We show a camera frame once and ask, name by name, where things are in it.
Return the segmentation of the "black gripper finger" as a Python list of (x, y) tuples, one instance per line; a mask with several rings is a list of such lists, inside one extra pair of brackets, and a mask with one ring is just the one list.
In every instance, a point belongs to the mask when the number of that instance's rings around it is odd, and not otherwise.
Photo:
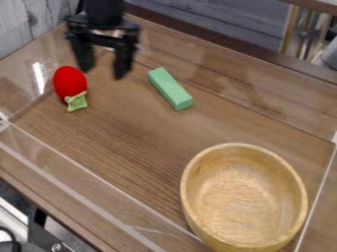
[(133, 57), (137, 52), (137, 46), (133, 43), (122, 43), (115, 48), (115, 79), (119, 80), (125, 77), (131, 70)]
[(79, 69), (87, 73), (95, 66), (95, 51), (93, 45), (83, 37), (73, 33), (70, 35), (70, 44), (77, 59)]

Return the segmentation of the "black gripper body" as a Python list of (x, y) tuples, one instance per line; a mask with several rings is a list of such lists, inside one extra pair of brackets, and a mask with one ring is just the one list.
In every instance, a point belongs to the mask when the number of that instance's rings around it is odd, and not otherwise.
[(98, 45), (109, 48), (118, 46), (137, 49), (141, 27), (137, 23), (122, 19), (113, 25), (94, 24), (87, 15), (66, 18), (69, 40), (78, 39), (83, 44)]

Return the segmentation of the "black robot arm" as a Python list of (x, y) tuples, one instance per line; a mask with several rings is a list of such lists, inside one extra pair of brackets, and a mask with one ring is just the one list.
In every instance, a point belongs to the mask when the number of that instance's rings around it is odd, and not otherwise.
[(83, 15), (65, 18), (75, 61), (87, 73), (97, 62), (95, 46), (115, 51), (114, 76), (122, 79), (133, 68), (141, 27), (126, 19), (126, 0), (83, 0)]

